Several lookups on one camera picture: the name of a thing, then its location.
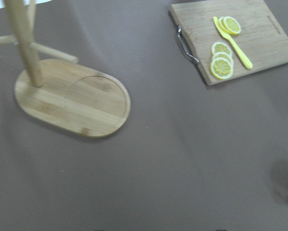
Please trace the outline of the wooden cup storage rack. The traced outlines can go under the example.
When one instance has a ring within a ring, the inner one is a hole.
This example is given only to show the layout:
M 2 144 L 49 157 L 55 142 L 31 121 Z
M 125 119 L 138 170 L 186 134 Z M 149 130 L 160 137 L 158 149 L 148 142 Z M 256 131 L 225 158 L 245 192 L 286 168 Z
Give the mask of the wooden cup storage rack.
M 12 34 L 1 44 L 18 47 L 25 65 L 14 86 L 19 107 L 31 117 L 67 131 L 99 138 L 126 122 L 130 96 L 116 78 L 78 64 L 78 58 L 34 38 L 36 2 L 4 0 Z

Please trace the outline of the brown table mat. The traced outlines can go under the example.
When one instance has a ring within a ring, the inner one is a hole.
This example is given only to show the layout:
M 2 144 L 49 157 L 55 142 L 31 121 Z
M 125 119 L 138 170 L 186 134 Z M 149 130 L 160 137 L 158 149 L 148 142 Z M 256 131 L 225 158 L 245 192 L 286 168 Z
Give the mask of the brown table mat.
M 288 231 L 288 64 L 207 86 L 171 0 L 53 0 L 35 37 L 119 79 L 131 112 L 91 139 L 14 99 L 0 46 L 0 231 Z

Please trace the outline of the lemon slice middle of trio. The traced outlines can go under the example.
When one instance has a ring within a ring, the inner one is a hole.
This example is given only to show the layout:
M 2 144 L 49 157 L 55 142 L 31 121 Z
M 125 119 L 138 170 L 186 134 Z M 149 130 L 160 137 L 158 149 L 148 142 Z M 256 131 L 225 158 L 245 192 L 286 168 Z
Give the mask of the lemon slice middle of trio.
M 213 55 L 212 59 L 215 60 L 216 58 L 224 58 L 224 59 L 228 60 L 231 64 L 233 63 L 232 56 L 230 54 L 226 53 L 226 52 L 222 52 L 222 51 L 216 52 Z

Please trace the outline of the lemon slice back of trio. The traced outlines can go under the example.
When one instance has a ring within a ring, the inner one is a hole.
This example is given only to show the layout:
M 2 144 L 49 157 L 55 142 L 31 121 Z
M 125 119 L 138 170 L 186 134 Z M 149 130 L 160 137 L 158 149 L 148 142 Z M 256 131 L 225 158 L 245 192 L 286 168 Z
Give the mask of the lemon slice back of trio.
M 227 53 L 229 56 L 232 56 L 232 49 L 224 42 L 215 42 L 212 44 L 211 46 L 211 53 L 212 54 L 216 54 L 218 52 L 225 52 Z

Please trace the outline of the yellow plastic knife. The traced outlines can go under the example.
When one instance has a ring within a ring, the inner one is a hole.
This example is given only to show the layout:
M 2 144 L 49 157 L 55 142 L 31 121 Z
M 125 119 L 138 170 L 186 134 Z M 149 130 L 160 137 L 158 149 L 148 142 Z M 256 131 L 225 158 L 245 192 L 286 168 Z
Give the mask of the yellow plastic knife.
M 224 30 L 221 29 L 221 27 L 219 26 L 219 20 L 216 16 L 213 17 L 213 22 L 219 34 L 230 43 L 230 45 L 232 46 L 233 50 L 235 51 L 235 53 L 237 54 L 237 56 L 239 57 L 243 65 L 247 69 L 252 69 L 253 64 L 250 61 L 250 59 L 245 55 L 245 53 L 241 50 L 241 48 L 235 43 L 235 41 L 230 36 L 230 34 L 226 33 Z

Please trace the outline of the lemon slice under pair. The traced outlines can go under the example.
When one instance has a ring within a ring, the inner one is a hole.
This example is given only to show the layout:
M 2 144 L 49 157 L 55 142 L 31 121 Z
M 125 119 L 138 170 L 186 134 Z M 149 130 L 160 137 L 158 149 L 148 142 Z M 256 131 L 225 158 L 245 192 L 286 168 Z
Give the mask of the lemon slice under pair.
M 229 31 L 226 29 L 226 27 L 223 25 L 223 16 L 222 17 L 219 17 L 218 18 L 218 24 L 219 24 L 219 27 L 226 33 L 229 34 Z

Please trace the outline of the lemon slice top of pair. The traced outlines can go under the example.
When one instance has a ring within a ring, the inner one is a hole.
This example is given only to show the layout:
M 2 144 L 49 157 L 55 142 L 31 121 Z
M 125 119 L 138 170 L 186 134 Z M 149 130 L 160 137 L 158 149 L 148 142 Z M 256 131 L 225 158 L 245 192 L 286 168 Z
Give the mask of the lemon slice top of pair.
M 239 22 L 231 16 L 225 16 L 223 18 L 223 25 L 232 35 L 241 33 L 241 26 Z

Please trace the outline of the wooden cutting board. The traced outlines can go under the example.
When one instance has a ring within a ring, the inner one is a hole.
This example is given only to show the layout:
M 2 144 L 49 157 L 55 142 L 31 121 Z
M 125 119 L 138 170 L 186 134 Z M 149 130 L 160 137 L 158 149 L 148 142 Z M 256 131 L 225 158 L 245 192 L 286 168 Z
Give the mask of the wooden cutting board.
M 220 83 L 210 71 L 211 46 L 225 42 L 217 31 L 213 17 L 231 16 L 241 25 L 233 40 L 253 64 L 247 69 L 233 54 L 232 78 L 243 77 L 288 63 L 288 37 L 263 0 L 205 0 L 173 4 L 170 13 L 182 27 L 182 37 L 191 53 L 200 60 L 198 68 L 207 85 Z

